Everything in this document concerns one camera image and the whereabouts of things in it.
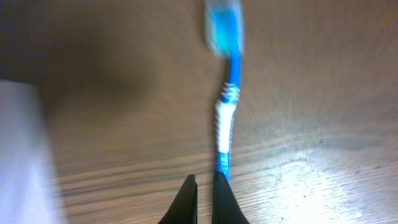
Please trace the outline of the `white cardboard box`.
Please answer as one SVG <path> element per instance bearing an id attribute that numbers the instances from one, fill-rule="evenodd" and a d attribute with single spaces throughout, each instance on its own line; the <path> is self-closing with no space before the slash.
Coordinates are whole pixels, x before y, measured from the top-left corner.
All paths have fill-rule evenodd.
<path id="1" fill-rule="evenodd" d="M 66 223 L 37 91 L 1 81 L 1 223 Z"/>

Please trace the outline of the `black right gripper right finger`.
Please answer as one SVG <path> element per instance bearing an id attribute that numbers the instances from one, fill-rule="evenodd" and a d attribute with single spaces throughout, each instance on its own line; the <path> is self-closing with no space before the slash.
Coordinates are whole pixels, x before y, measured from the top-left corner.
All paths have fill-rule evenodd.
<path id="1" fill-rule="evenodd" d="M 223 172 L 213 176 L 212 224 L 249 224 Z"/>

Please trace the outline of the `blue white toothbrush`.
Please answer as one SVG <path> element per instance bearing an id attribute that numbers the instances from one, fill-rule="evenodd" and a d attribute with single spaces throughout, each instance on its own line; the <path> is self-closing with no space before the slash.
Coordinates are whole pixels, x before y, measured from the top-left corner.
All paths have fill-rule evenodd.
<path id="1" fill-rule="evenodd" d="M 216 170 L 230 178 L 234 116 L 240 96 L 244 19 L 240 0 L 205 2 L 205 35 L 212 52 L 227 60 L 226 79 L 215 103 Z"/>

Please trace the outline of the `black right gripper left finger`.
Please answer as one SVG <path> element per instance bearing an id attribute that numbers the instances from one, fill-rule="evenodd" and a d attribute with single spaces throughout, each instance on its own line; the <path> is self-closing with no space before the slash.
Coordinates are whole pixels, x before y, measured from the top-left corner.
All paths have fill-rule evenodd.
<path id="1" fill-rule="evenodd" d="M 185 179 L 159 224 L 197 224 L 198 186 L 195 175 Z"/>

